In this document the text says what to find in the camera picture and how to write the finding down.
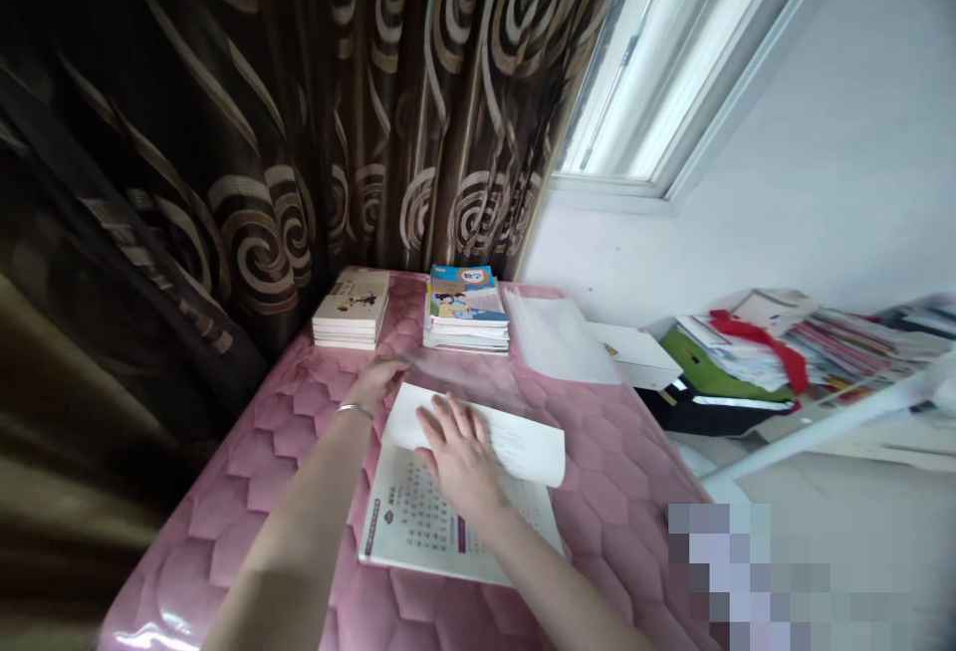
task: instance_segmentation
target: red ribbon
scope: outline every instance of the red ribbon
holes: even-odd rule
[[[750,342],[769,347],[784,364],[787,377],[790,378],[790,388],[794,391],[794,394],[801,395],[807,391],[807,387],[810,385],[810,380],[807,377],[807,361],[799,352],[790,349],[770,335],[769,332],[756,325],[733,320],[727,311],[711,311],[710,317],[712,318],[710,324],[719,332],[742,337]]]

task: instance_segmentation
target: curtain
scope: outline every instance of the curtain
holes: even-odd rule
[[[0,382],[0,649],[89,648],[200,460],[5,278]]]
[[[610,0],[2,0],[0,272],[211,449],[348,264],[516,275]]]

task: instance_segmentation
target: pink mattress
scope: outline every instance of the pink mattress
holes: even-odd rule
[[[420,346],[424,281],[393,274],[379,353]],[[521,289],[531,297],[561,296]],[[687,595],[677,591],[685,588],[676,580],[684,574],[667,564],[667,505],[710,500],[634,391],[543,377],[523,367],[515,351],[510,360],[439,354],[443,364],[467,366],[487,388],[516,390],[529,417],[565,430],[567,473],[552,500],[575,567],[655,648],[716,649],[706,623],[691,617]],[[296,338],[120,591],[100,649],[199,648],[253,538],[370,357],[315,348],[305,333]],[[384,423],[379,414],[320,648],[551,648],[514,589],[359,563],[356,544]]]

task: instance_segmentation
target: white wall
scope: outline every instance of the white wall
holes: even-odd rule
[[[522,280],[632,326],[753,287],[956,292],[956,0],[825,0],[737,125],[676,218],[546,200]]]

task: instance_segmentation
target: floor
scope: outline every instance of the floor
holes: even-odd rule
[[[749,446],[668,436],[718,467],[740,459]],[[803,453],[737,485],[752,503],[771,505],[774,557],[779,534],[786,532],[800,554],[832,565],[833,591],[892,591],[897,607],[908,601],[911,648],[951,649],[956,643],[956,628],[946,628],[956,602],[956,476]],[[897,608],[896,615],[906,612]]]

